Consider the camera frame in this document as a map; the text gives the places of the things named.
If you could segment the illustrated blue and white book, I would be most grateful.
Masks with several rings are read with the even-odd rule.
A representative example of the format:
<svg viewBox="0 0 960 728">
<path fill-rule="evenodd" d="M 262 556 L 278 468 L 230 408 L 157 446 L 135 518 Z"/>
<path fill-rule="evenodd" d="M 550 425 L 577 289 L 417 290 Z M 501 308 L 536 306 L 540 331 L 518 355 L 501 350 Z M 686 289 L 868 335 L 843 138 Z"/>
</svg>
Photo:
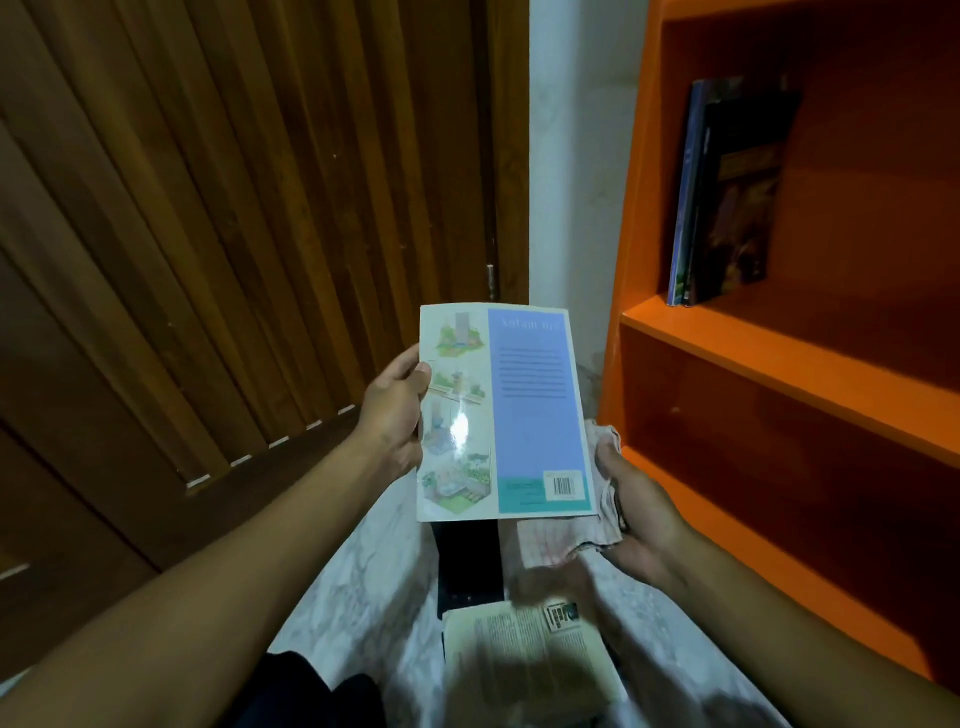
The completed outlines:
<svg viewBox="0 0 960 728">
<path fill-rule="evenodd" d="M 420 523 L 599 513 L 572 344 L 561 308 L 420 308 Z"/>
</svg>

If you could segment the thin blue spine book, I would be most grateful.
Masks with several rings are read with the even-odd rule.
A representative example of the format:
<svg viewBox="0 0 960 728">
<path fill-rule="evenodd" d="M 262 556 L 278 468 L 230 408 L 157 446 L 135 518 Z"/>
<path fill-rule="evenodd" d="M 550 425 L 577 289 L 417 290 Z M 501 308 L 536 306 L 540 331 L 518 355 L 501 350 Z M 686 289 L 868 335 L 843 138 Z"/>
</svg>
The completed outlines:
<svg viewBox="0 0 960 728">
<path fill-rule="evenodd" d="M 691 86 L 685 140 L 682 150 L 674 247 L 666 303 L 678 307 L 684 302 L 690 265 L 697 188 L 707 144 L 706 109 L 712 103 L 714 82 L 697 79 Z"/>
</svg>

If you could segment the black book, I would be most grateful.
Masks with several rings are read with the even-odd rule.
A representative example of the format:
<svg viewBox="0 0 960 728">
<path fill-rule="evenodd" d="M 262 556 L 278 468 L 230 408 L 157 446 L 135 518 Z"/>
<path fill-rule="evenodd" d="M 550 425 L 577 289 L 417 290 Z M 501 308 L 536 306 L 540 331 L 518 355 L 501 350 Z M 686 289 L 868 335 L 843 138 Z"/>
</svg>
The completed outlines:
<svg viewBox="0 0 960 728">
<path fill-rule="evenodd" d="M 433 522 L 438 550 L 437 616 L 505 599 L 498 521 Z"/>
</svg>

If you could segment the person's dark trousers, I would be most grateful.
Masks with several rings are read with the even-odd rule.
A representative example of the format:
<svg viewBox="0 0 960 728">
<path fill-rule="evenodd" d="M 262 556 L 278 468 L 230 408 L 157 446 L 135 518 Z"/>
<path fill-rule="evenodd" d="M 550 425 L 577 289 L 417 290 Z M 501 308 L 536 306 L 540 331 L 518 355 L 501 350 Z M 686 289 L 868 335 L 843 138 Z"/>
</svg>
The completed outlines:
<svg viewBox="0 0 960 728">
<path fill-rule="evenodd" d="M 216 728 L 387 728 L 381 691 L 366 673 L 330 687 L 294 651 L 266 653 Z"/>
</svg>

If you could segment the person's right hand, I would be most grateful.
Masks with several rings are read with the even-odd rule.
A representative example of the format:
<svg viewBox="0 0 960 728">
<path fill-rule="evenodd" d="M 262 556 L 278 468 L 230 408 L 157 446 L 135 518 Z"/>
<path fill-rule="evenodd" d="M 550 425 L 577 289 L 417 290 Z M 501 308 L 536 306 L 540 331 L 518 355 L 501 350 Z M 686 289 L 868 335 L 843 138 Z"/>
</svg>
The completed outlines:
<svg viewBox="0 0 960 728">
<path fill-rule="evenodd" d="M 626 530 L 606 551 L 624 574 L 667 594 L 688 586 L 686 556 L 692 530 L 667 491 L 617 449 L 611 435 L 598 442 L 598 472 L 609 480 Z"/>
</svg>

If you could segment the person's left hand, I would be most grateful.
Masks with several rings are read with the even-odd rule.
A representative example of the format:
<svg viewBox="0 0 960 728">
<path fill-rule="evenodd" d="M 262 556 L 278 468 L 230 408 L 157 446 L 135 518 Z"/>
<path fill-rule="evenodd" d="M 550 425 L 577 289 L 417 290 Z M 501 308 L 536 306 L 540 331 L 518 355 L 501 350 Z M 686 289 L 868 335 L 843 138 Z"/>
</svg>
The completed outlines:
<svg viewBox="0 0 960 728">
<path fill-rule="evenodd" d="M 382 487 L 406 476 L 423 462 L 420 429 L 422 401 L 402 400 L 402 376 L 410 362 L 423 361 L 419 344 L 393 358 L 366 388 L 352 440 L 370 462 L 372 479 Z"/>
</svg>

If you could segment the dark cover book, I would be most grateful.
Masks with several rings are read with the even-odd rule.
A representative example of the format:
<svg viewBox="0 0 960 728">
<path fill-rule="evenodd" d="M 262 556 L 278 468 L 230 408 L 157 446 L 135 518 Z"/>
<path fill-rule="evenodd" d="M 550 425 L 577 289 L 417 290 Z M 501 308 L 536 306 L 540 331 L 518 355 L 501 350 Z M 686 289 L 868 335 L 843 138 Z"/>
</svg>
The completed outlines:
<svg viewBox="0 0 960 728">
<path fill-rule="evenodd" d="M 766 278 L 786 142 L 801 101 L 801 91 L 782 83 L 705 107 L 685 307 Z"/>
</svg>

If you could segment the pale green cover book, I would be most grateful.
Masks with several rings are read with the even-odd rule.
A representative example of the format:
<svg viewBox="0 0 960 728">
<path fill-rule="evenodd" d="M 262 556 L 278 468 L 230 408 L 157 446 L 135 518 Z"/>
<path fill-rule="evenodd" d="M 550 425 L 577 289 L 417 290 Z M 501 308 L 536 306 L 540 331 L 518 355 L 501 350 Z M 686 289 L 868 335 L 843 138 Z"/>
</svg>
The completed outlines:
<svg viewBox="0 0 960 728">
<path fill-rule="evenodd" d="M 579 605 L 500 601 L 442 619 L 443 728 L 580 728 L 628 700 Z"/>
</svg>

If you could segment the orange wooden bookshelf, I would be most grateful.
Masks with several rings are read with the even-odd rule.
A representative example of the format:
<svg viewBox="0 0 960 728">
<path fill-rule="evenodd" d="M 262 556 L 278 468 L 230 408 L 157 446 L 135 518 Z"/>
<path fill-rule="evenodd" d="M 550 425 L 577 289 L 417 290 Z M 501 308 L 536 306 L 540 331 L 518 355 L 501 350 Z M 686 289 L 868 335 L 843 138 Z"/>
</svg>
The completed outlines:
<svg viewBox="0 0 960 728">
<path fill-rule="evenodd" d="M 801 101 L 766 277 L 670 306 L 697 80 Z M 960 0 L 650 0 L 601 419 L 695 528 L 960 694 Z"/>
</svg>

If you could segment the white checked cloth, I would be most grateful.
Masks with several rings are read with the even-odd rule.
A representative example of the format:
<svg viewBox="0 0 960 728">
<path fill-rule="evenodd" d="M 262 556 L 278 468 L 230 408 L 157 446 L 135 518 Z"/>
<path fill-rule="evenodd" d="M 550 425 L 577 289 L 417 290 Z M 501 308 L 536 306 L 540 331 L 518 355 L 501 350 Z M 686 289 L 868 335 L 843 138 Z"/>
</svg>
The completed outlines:
<svg viewBox="0 0 960 728">
<path fill-rule="evenodd" d="M 618 431 L 594 419 L 584 421 L 598 515 L 525 518 L 516 524 L 520 564 L 526 569 L 557 567 L 577 552 L 603 551 L 617 545 L 628 530 L 616 485 L 597 466 L 597 446 L 608 442 L 621 452 Z"/>
</svg>

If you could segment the person's left forearm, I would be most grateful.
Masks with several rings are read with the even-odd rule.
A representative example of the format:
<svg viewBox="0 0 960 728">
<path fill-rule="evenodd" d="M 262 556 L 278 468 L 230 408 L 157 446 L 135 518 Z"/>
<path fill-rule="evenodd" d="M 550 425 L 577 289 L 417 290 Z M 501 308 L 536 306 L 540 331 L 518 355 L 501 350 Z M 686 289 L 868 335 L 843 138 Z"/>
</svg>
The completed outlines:
<svg viewBox="0 0 960 728">
<path fill-rule="evenodd" d="M 403 471 L 354 432 L 249 521 L 131 593 L 0 699 L 0 728 L 210 728 Z"/>
</svg>

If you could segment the brown wooden slatted door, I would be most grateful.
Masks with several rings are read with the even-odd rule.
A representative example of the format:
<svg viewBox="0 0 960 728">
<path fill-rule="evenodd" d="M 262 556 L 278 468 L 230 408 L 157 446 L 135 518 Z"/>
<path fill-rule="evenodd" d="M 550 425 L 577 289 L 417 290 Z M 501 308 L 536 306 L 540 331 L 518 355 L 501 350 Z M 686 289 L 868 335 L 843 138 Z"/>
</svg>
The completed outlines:
<svg viewBox="0 0 960 728">
<path fill-rule="evenodd" d="M 0 0 L 0 684 L 529 301 L 530 0 Z"/>
</svg>

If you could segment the person's right forearm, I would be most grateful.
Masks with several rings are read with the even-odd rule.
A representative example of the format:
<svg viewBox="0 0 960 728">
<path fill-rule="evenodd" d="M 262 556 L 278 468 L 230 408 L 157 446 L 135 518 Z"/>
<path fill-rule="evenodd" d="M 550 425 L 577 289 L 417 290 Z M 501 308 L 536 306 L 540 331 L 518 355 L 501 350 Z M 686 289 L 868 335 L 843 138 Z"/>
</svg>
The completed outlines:
<svg viewBox="0 0 960 728">
<path fill-rule="evenodd" d="M 683 528 L 650 555 L 651 582 L 795 728 L 960 728 L 960 696 L 852 639 L 699 533 Z"/>
</svg>

